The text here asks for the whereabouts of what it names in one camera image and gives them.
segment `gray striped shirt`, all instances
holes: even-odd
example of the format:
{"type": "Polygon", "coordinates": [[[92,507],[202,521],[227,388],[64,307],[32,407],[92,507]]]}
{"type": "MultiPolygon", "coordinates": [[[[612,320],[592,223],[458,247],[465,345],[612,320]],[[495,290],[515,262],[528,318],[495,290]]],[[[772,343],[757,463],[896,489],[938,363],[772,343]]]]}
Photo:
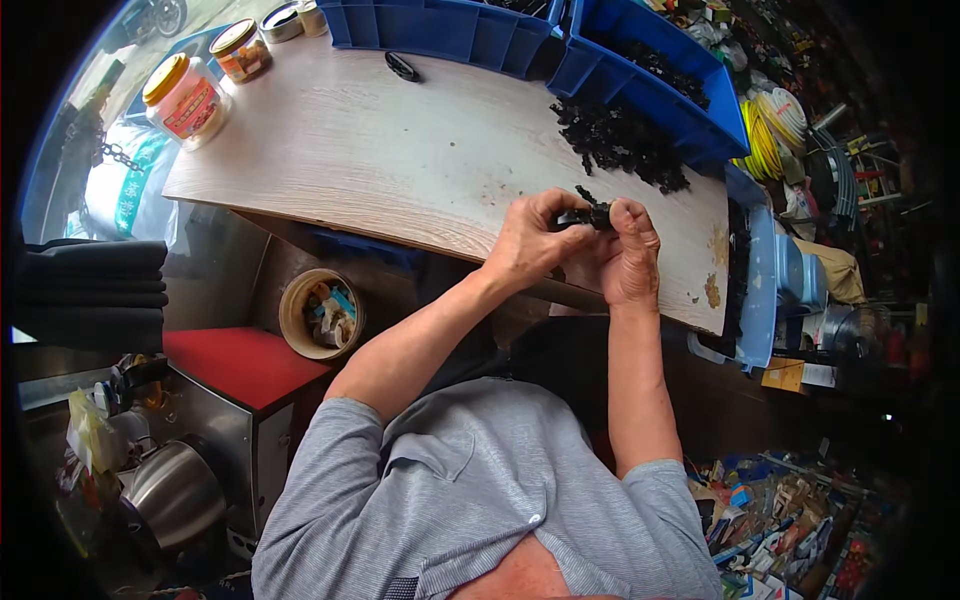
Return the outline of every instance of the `gray striped shirt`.
{"type": "Polygon", "coordinates": [[[253,591],[379,600],[402,582],[443,599],[529,532],[571,594],[720,596],[680,463],[619,481],[561,399],[491,377],[425,396],[386,431],[365,404],[324,402],[253,557],[253,591]]]}

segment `yellow jar lid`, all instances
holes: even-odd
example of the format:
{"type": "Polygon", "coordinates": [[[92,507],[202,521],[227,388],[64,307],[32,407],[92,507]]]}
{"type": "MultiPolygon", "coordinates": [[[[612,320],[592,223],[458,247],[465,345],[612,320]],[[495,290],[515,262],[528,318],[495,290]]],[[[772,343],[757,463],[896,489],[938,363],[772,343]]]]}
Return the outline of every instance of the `yellow jar lid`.
{"type": "Polygon", "coordinates": [[[243,19],[227,27],[210,44],[210,54],[221,59],[247,43],[256,31],[256,21],[243,19]]]}
{"type": "Polygon", "coordinates": [[[163,97],[180,82],[189,64],[190,59],[183,52],[161,62],[143,86],[143,104],[152,107],[163,100],[163,97]]]}

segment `stainless steel pot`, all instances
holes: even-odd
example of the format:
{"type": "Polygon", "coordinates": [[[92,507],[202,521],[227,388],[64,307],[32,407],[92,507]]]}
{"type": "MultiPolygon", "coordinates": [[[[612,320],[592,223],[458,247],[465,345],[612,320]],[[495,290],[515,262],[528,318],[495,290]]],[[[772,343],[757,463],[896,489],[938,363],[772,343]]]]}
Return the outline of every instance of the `stainless steel pot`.
{"type": "Polygon", "coordinates": [[[168,443],[146,459],[123,490],[128,529],[156,540],[161,550],[196,538],[227,510],[223,487],[197,436],[168,443]]]}

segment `man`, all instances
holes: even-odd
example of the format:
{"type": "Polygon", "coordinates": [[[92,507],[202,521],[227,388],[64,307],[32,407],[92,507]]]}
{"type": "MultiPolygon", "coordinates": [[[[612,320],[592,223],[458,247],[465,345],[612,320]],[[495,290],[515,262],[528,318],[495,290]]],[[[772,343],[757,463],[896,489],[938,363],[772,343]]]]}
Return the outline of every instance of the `man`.
{"type": "Polygon", "coordinates": [[[515,201],[481,268],[362,346],[333,380],[253,557],[258,598],[720,596],[663,380],[660,239],[643,205],[622,198],[613,234],[548,232],[566,208],[588,204],[560,189],[515,201]],[[615,475],[558,397],[568,389],[545,389],[576,377],[562,357],[590,335],[540,344],[558,364],[543,385],[518,380],[534,369],[514,356],[487,369],[500,376],[470,367],[432,385],[497,305],[591,257],[610,305],[615,475]],[[418,399],[424,389],[437,391],[418,399]]]}

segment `motorcycle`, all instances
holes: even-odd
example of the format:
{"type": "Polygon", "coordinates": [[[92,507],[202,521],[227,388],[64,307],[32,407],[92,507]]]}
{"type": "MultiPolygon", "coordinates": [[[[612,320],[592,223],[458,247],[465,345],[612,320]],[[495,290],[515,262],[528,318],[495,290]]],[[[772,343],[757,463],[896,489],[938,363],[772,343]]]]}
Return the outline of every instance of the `motorcycle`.
{"type": "Polygon", "coordinates": [[[133,0],[104,35],[103,50],[113,54],[160,34],[173,37],[186,26],[186,0],[133,0]]]}

